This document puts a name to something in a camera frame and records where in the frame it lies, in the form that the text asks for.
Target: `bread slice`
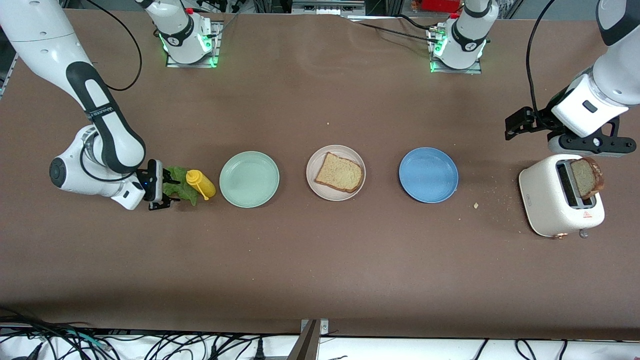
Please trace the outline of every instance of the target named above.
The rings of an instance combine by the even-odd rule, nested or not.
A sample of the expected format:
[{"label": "bread slice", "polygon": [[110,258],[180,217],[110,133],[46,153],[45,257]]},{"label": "bread slice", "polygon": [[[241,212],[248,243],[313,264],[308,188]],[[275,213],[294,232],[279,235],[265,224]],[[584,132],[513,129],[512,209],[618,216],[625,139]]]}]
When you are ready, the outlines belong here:
[{"label": "bread slice", "polygon": [[338,191],[352,193],[360,186],[362,177],[362,168],[358,164],[327,152],[314,181]]},{"label": "bread slice", "polygon": [[571,162],[571,171],[575,178],[578,192],[586,200],[604,189],[604,178],[598,163],[592,158],[582,158]]}]

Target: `beige plate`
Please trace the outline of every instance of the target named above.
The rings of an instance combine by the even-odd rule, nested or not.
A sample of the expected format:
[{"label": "beige plate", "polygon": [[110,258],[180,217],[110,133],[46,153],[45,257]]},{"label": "beige plate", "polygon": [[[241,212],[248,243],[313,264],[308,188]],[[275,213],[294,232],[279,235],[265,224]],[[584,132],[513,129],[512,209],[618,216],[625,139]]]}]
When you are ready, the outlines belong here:
[{"label": "beige plate", "polygon": [[[324,163],[324,158],[326,157],[327,152],[335,154],[341,158],[349,159],[360,165],[360,167],[362,168],[362,182],[360,183],[360,186],[356,189],[356,191],[352,193],[341,192],[336,189],[330,188],[329,186],[318,184],[314,181],[314,179],[320,172],[320,168]],[[314,193],[316,193],[321,198],[330,201],[342,201],[354,197],[360,191],[360,189],[362,189],[362,185],[364,185],[366,177],[367,170],[364,167],[364,161],[362,161],[360,155],[358,155],[358,153],[353,149],[342,145],[329,145],[323,147],[322,149],[316,151],[316,153],[311,156],[309,162],[307,163],[307,182],[309,183],[311,190],[313,190]]]}]

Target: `black cable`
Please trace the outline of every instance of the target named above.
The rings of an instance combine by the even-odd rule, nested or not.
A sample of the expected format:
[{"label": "black cable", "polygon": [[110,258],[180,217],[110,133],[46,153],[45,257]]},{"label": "black cable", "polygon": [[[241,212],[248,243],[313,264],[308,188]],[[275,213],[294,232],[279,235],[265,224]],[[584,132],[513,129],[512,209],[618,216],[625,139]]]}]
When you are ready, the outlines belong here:
[{"label": "black cable", "polygon": [[231,337],[229,339],[227,339],[227,341],[225,341],[221,347],[212,347],[212,351],[211,351],[211,355],[209,356],[209,360],[217,360],[218,356],[220,356],[220,354],[222,354],[223,349],[225,349],[227,347],[227,345],[231,344],[233,341],[235,340],[240,340],[241,339],[240,334],[233,334],[231,335]]},{"label": "black cable", "polygon": [[569,341],[567,339],[564,339],[562,349],[560,350],[560,355],[558,356],[558,360],[562,360],[562,358],[564,357],[564,351],[566,351],[567,345],[569,345]]},{"label": "black cable", "polygon": [[399,13],[397,15],[393,15],[394,17],[401,17],[404,20],[407,20],[408,22],[411,23],[411,25],[415,26],[416,28],[419,29],[423,29],[423,30],[428,30],[430,26],[425,26],[425,25],[420,25],[417,22],[413,21],[413,19],[411,19],[409,16]]},{"label": "black cable", "polygon": [[[166,336],[163,336],[163,338],[161,338],[161,339],[160,339],[160,341],[158,341],[154,346],[152,346],[152,347],[151,347],[151,349],[149,349],[149,351],[147,352],[147,354],[146,354],[146,356],[145,356],[144,360],[151,360],[151,359],[155,359],[155,358],[156,358],[156,356],[158,355],[158,353],[160,353],[160,350],[162,350],[165,346],[167,346],[167,345],[169,345],[169,344],[170,344],[170,342],[169,342],[169,341],[167,341],[167,343],[166,343],[166,344],[161,345],[161,344],[162,344],[162,342],[163,342],[165,339],[169,339],[169,337],[170,337],[171,335],[172,335],[171,333],[168,333]],[[175,337],[174,337],[172,340],[174,340],[174,341],[175,341],[177,338],[179,338],[179,337],[181,337],[181,336],[182,336],[182,334],[175,334]],[[154,354],[153,354],[151,357],[149,357],[149,356],[151,355],[151,353],[154,351],[155,347],[157,347],[157,350],[154,352]]]},{"label": "black cable", "polygon": [[[527,348],[529,349],[529,352],[531,353],[531,356],[533,357],[533,359],[529,359],[528,357],[525,356],[525,354],[522,353],[522,351],[520,351],[520,346],[518,344],[520,344],[521,341],[524,343],[524,345],[527,345]],[[527,340],[517,339],[514,342],[514,345],[516,347],[516,351],[518,352],[518,354],[520,354],[520,356],[522,356],[524,359],[526,359],[526,360],[537,360],[536,359],[536,354],[533,353],[533,350],[529,346],[529,343],[527,342]]]},{"label": "black cable", "polygon": [[178,347],[177,347],[176,349],[174,349],[171,353],[169,353],[167,356],[165,356],[165,357],[163,358],[163,360],[169,359],[169,358],[171,358],[171,356],[173,356],[173,355],[175,355],[175,354],[179,353],[179,352],[181,351],[182,347],[185,347],[186,345],[195,345],[195,344],[197,344],[197,343],[199,343],[199,342],[204,343],[204,342],[205,342],[205,340],[207,340],[207,339],[209,339],[209,338],[211,338],[211,337],[213,337],[213,335],[209,335],[209,336],[208,336],[208,337],[206,337],[206,338],[203,338],[203,337],[202,337],[202,335],[194,336],[193,338],[188,339],[187,341],[185,341],[185,342],[181,343],[181,344],[180,344],[180,346],[178,346]]},{"label": "black cable", "polygon": [[136,341],[136,340],[140,340],[142,338],[147,338],[149,336],[155,336],[155,335],[141,335],[141,336],[138,336],[137,338],[133,338],[133,339],[118,339],[115,336],[101,336],[101,337],[98,338],[98,340],[112,339],[112,340],[115,340],[115,341]]},{"label": "black cable", "polygon": [[251,346],[252,341],[249,341],[246,346],[244,347],[244,349],[242,349],[239,353],[238,356],[236,356],[236,360],[240,359],[240,356],[242,355],[243,352],[246,351],[246,349],[248,349]]},{"label": "black cable", "polygon": [[253,356],[253,360],[266,360],[266,356],[264,355],[264,342],[262,338],[258,339],[258,348],[255,349],[255,355]]},{"label": "black cable", "polygon": [[222,27],[222,29],[220,29],[220,32],[219,32],[219,33],[217,33],[217,34],[215,34],[215,35],[214,35],[214,36],[212,36],[212,37],[218,37],[218,36],[220,36],[220,35],[221,35],[221,34],[222,34],[222,33],[223,33],[223,32],[224,32],[224,31],[229,27],[229,25],[231,25],[231,23],[236,19],[236,17],[237,17],[238,15],[240,15],[240,12],[237,12],[237,13],[236,13],[232,18],[231,18],[231,20],[229,20],[229,22],[228,22],[226,25],[224,25],[224,26]]},{"label": "black cable", "polygon": [[531,103],[533,105],[533,112],[536,115],[536,118],[539,119],[539,120],[542,120],[542,119],[541,119],[540,113],[538,111],[538,104],[536,103],[536,91],[535,91],[535,89],[533,87],[533,78],[531,76],[531,62],[530,62],[531,44],[533,44],[533,37],[536,34],[536,30],[538,29],[538,25],[540,24],[540,21],[542,20],[542,17],[545,16],[545,13],[547,12],[547,10],[549,10],[549,8],[554,3],[554,1],[556,1],[556,0],[550,0],[547,3],[545,8],[542,9],[542,12],[540,13],[538,18],[536,19],[536,23],[533,24],[533,29],[531,29],[531,35],[529,36],[529,43],[527,44],[527,55],[525,57],[525,66],[527,68],[527,79],[529,80],[529,91],[531,92]]},{"label": "black cable", "polygon": [[113,356],[109,355],[109,352],[108,352],[107,350],[103,349],[102,347],[98,347],[98,351],[99,351],[100,353],[102,353],[102,356],[103,356],[105,359],[108,357],[110,360],[121,360],[121,359],[120,359],[120,356],[118,355],[118,352],[117,352],[117,351],[116,351],[116,350],[115,350],[111,345],[109,345],[109,347],[110,347],[110,348],[111,348],[111,350],[113,351],[113,355],[115,355],[115,358],[114,358]]},{"label": "black cable", "polygon": [[93,174],[91,174],[89,171],[87,171],[86,167],[84,167],[84,146],[82,146],[82,150],[80,150],[80,167],[82,168],[82,170],[84,171],[84,173],[94,179],[94,180],[98,180],[98,181],[102,181],[103,183],[117,183],[118,181],[122,181],[124,179],[128,179],[129,177],[131,177],[133,174],[135,174],[136,172],[131,172],[129,175],[120,177],[118,179],[101,179],[99,177],[94,176]]},{"label": "black cable", "polygon": [[209,6],[211,6],[212,8],[216,9],[217,11],[221,12],[221,13],[226,13],[227,9],[225,9],[225,11],[222,11],[222,9],[219,6],[216,6],[216,4],[212,3],[209,0],[202,0],[200,2],[200,6],[202,6],[202,3],[208,4]]},{"label": "black cable", "polygon": [[373,11],[375,11],[376,7],[378,7],[378,5],[382,2],[382,0],[378,0],[378,2],[371,8],[371,11],[369,11],[369,13],[366,13],[365,16],[369,16],[373,13]]},{"label": "black cable", "polygon": [[47,340],[47,342],[49,344],[49,348],[51,348],[51,354],[53,354],[53,359],[57,360],[58,359],[58,355],[56,354],[56,349],[53,347],[53,343],[51,342],[51,337],[45,336],[45,340]]},{"label": "black cable", "polygon": [[136,44],[136,50],[138,50],[138,73],[136,74],[136,77],[133,79],[133,81],[131,81],[131,84],[123,87],[123,88],[114,88],[112,86],[107,85],[108,88],[114,90],[114,91],[125,91],[130,89],[133,84],[135,84],[138,81],[138,78],[140,78],[140,73],[142,72],[142,51],[140,51],[140,45],[138,45],[138,41],[136,40],[136,38],[133,36],[133,34],[131,33],[131,31],[129,30],[129,28],[124,24],[124,22],[122,22],[120,19],[118,19],[118,17],[116,17],[116,15],[113,15],[111,12],[109,12],[109,10],[101,7],[100,5],[94,3],[92,0],[86,0],[88,3],[94,5],[96,8],[102,10],[103,12],[107,13],[110,17],[114,18],[120,25],[122,25],[122,27],[127,31],[127,33],[129,34],[129,36],[131,37],[131,40],[133,40],[133,43]]},{"label": "black cable", "polygon": [[358,24],[360,24],[362,26],[367,26],[368,28],[374,28],[374,29],[378,29],[378,30],[382,30],[382,31],[387,31],[389,33],[398,34],[398,35],[402,35],[402,36],[405,36],[405,37],[416,38],[416,39],[424,40],[424,41],[427,41],[427,42],[437,42],[436,39],[418,37],[418,36],[407,34],[407,33],[401,33],[400,31],[396,31],[396,30],[385,29],[385,28],[381,28],[379,26],[370,25],[370,24],[364,24],[362,22],[358,22]]},{"label": "black cable", "polygon": [[[83,348],[80,348],[80,349],[82,349],[82,350],[89,350],[89,347],[83,347]],[[77,350],[77,349],[75,349],[75,348],[70,348],[70,349],[69,349],[69,351],[68,351],[66,354],[62,355],[62,357],[61,357],[61,358],[59,358],[59,359],[57,359],[57,360],[64,360],[64,358],[66,358],[67,356],[69,356],[69,355],[71,355],[71,354],[76,353],[77,351],[78,351],[78,350]]]},{"label": "black cable", "polygon": [[474,357],[474,360],[480,359],[480,355],[482,354],[482,350],[484,350],[484,347],[486,346],[486,344],[488,342],[489,342],[488,338],[484,339],[484,342],[482,343],[482,345],[480,345],[480,348],[478,349],[478,352],[476,354],[476,357]]},{"label": "black cable", "polygon": [[90,360],[90,358],[82,350],[80,350],[80,347],[78,347],[70,338],[66,337],[64,334],[58,332],[57,330],[53,330],[52,328],[50,328],[49,323],[43,322],[41,320],[33,319],[33,318],[28,318],[20,313],[17,313],[5,307],[0,306],[0,309],[16,314],[16,316],[0,317],[0,322],[24,323],[24,324],[30,325],[33,328],[40,329],[41,331],[43,329],[48,333],[59,336],[63,340],[65,340],[69,345],[71,345],[74,349],[76,349],[80,353],[81,359]]},{"label": "black cable", "polygon": [[219,351],[218,351],[218,353],[217,353],[217,356],[220,356],[220,355],[224,354],[225,352],[227,352],[227,351],[231,350],[232,348],[234,348],[234,347],[236,347],[236,346],[239,346],[239,345],[242,345],[242,344],[244,344],[244,343],[246,343],[246,342],[251,342],[251,341],[254,341],[254,340],[258,340],[258,339],[260,339],[260,338],[268,338],[268,337],[270,337],[270,336],[281,336],[281,335],[291,335],[291,334],[288,334],[288,333],[267,334],[267,335],[259,335],[259,336],[256,336],[256,337],[253,337],[253,338],[249,338],[249,339],[237,339],[237,340],[239,340],[239,342],[238,342],[238,343],[233,344],[233,345],[229,346],[229,347],[228,347],[228,348],[226,348],[226,349],[223,349],[223,348],[221,347],[220,349],[223,349],[223,350],[222,350],[222,351],[220,351],[220,350],[219,350]]},{"label": "black cable", "polygon": [[[177,351],[176,353],[174,353],[172,355],[178,354],[178,353],[183,352],[183,351],[188,351],[191,354],[191,360],[193,360],[193,351],[191,351],[190,348],[183,348],[182,350]],[[171,356],[166,356],[163,360],[169,360],[169,359],[171,359]]]}]

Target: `white floor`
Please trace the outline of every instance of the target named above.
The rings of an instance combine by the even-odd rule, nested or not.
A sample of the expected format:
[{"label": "white floor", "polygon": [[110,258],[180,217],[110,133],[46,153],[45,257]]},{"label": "white floor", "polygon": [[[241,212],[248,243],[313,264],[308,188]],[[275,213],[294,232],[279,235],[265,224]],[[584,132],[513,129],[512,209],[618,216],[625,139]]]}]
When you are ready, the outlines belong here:
[{"label": "white floor", "polygon": [[[122,339],[136,338],[135,335],[119,336]],[[190,337],[183,337],[177,341],[184,341]],[[268,357],[287,356],[295,341],[295,336],[274,336],[264,339],[264,352]],[[65,354],[70,346],[61,339],[54,339],[54,346],[58,357]],[[143,338],[136,341],[109,342],[120,355],[121,360],[144,360],[147,352],[157,343],[157,338]],[[401,339],[401,338],[321,338],[318,360],[331,360],[346,356],[346,360],[471,360],[477,353],[482,340],[456,340],[456,339]],[[29,340],[20,336],[0,344],[0,360],[11,360],[19,356],[27,356],[40,340]],[[213,338],[206,344],[197,343],[188,346],[193,352],[193,359],[203,359],[211,349]],[[562,341],[529,341],[535,356],[539,360],[558,359]],[[175,349],[177,345],[170,345],[161,351],[156,359],[169,360],[165,357]],[[222,354],[220,360],[235,360],[239,351],[246,345],[239,345]],[[257,341],[238,358],[251,360],[255,355]],[[530,355],[524,346],[521,346],[525,355]],[[191,360],[191,353],[180,352],[171,356],[171,360]],[[65,358],[65,360],[78,360],[77,353]],[[513,340],[490,340],[480,357],[482,360],[523,360],[515,350]],[[564,360],[639,360],[640,343],[618,343],[604,341],[570,341],[563,357]],[[54,360],[51,348],[47,343],[42,347],[38,360]]]}]

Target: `metal mounting plate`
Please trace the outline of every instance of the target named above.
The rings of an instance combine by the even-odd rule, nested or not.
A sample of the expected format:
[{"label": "metal mounting plate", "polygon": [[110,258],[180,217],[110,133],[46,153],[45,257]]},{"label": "metal mounting plate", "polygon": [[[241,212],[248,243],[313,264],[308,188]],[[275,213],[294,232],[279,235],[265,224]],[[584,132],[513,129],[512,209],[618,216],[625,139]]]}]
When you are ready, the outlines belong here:
[{"label": "metal mounting plate", "polygon": [[[309,319],[303,319],[300,324],[300,332],[305,329],[305,326],[309,322]],[[320,335],[327,335],[329,333],[329,319],[320,319]]]}]

